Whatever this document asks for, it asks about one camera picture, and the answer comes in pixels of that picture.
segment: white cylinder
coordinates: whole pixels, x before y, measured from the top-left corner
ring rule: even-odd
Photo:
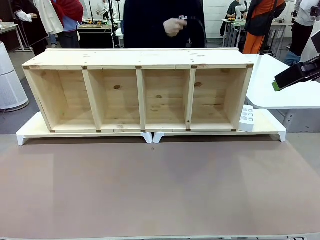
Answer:
[[[7,49],[2,41],[0,41],[0,76],[8,74],[15,70]]]
[[[2,42],[0,60],[0,109],[13,111],[27,103],[28,97]]]
[[[0,76],[0,109],[17,108],[28,102],[28,97],[16,71]]]

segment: wood knot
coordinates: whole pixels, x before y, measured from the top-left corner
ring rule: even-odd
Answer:
[[[199,82],[199,81],[194,84],[194,87],[195,87],[195,88],[199,88],[199,87],[201,87],[201,86],[202,86],[202,83]]]
[[[224,73],[224,74],[228,74],[228,73],[230,73],[230,69],[228,69],[228,68],[224,69],[223,68],[223,69],[221,69],[221,72]]]

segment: white block with holes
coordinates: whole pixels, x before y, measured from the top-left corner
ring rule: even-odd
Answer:
[[[254,107],[244,105],[241,113],[239,131],[251,133],[254,130]]]

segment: shelf top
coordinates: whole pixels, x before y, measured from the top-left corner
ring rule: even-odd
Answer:
[[[26,70],[245,69],[253,63],[237,48],[48,49]]]

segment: red jacket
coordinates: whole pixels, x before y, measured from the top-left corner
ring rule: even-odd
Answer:
[[[82,22],[84,7],[79,0],[56,0],[56,2],[51,0],[51,2],[62,25],[64,24],[64,16],[67,16],[80,23]]]

